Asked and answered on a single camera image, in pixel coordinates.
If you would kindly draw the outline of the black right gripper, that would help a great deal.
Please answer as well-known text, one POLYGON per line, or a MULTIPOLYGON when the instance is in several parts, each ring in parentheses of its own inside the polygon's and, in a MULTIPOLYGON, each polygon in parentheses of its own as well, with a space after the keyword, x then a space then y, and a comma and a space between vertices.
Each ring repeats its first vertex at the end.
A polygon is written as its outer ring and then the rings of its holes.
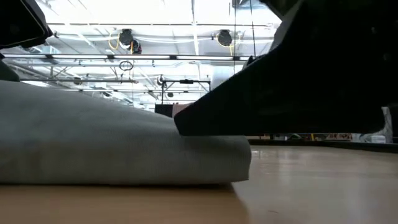
POLYGON ((300 1, 288 22, 290 67, 310 95, 298 130, 380 130, 397 103, 397 2, 300 1))

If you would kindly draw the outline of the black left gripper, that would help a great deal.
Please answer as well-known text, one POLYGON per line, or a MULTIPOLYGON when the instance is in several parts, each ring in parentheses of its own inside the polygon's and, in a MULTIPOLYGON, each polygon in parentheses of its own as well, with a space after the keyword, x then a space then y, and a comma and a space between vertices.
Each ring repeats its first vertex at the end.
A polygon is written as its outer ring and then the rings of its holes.
MULTIPOLYGON (((35 0, 1 0, 1 49, 44 44, 53 36, 35 0)), ((19 75, 0 61, 0 79, 19 82, 19 75)))

